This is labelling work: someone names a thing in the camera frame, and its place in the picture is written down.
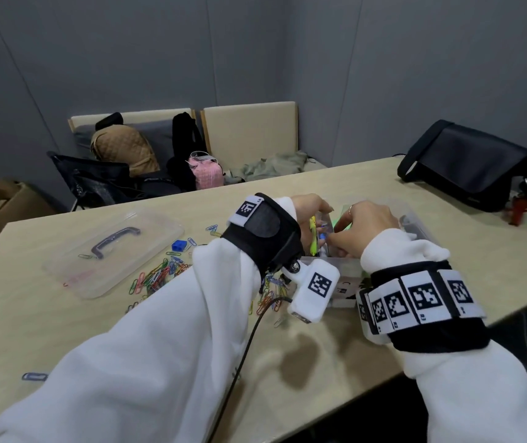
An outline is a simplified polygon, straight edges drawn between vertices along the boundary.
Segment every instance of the gray wall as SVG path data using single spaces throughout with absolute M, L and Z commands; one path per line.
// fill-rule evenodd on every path
M 0 176 L 64 204 L 73 115 L 281 100 L 326 165 L 439 118 L 527 146 L 527 0 L 0 0 Z

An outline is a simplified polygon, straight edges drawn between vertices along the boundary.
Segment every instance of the beige chair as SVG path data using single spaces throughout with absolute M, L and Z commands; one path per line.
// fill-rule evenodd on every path
M 293 101 L 207 107 L 200 116 L 208 152 L 224 170 L 298 149 L 298 111 Z M 305 171 L 325 168 L 311 160 Z
M 179 113 L 187 112 L 196 119 L 196 112 L 193 109 L 168 109 L 168 110 L 145 110 L 145 111 L 125 111 L 122 113 L 124 124 L 149 123 L 153 121 L 170 120 Z M 99 113 L 94 115 L 73 116 L 69 118 L 71 132 L 79 126 L 96 124 L 100 119 L 107 117 L 111 113 Z

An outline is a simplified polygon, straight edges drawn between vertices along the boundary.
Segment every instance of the dark floor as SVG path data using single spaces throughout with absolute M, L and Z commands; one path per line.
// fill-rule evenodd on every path
M 527 308 L 491 328 L 492 338 L 510 350 L 527 369 Z M 388 421 L 383 416 L 389 411 Z M 398 417 L 393 425 L 392 417 Z M 333 415 L 285 440 L 287 443 L 348 443 L 363 439 L 360 421 L 389 430 L 398 438 L 426 441 L 428 413 L 415 381 L 400 375 L 354 400 Z

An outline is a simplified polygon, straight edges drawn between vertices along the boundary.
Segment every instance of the yellow marker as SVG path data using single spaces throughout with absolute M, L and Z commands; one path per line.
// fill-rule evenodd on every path
M 312 242 L 311 242 L 311 255 L 315 256 L 317 254 L 317 222 L 315 221 L 315 217 L 311 217 L 308 220 L 309 226 L 311 227 L 311 233 L 312 233 Z

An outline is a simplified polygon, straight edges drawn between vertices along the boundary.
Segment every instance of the wooden table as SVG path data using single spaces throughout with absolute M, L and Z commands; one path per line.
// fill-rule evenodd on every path
M 527 305 L 527 214 L 523 225 L 511 227 L 500 215 L 475 211 L 429 186 L 402 184 L 399 162 L 388 158 L 8 224 L 0 236 L 0 412 L 29 393 L 23 373 L 51 370 L 124 315 L 141 268 L 109 295 L 81 301 L 46 275 L 42 264 L 61 241 L 136 205 L 169 215 L 184 225 L 186 237 L 202 244 L 212 239 L 205 228 L 223 228 L 245 196 L 258 191 L 274 197 L 318 193 L 334 206 L 334 215 L 363 198 L 399 198 L 451 250 L 452 265 L 489 322 Z M 142 269 L 158 265 L 164 252 Z M 392 350 L 364 340 L 353 309 L 328 310 L 319 324 L 287 318 L 274 328 L 278 314 L 262 321 L 219 428 L 220 441 L 286 437 L 401 372 Z

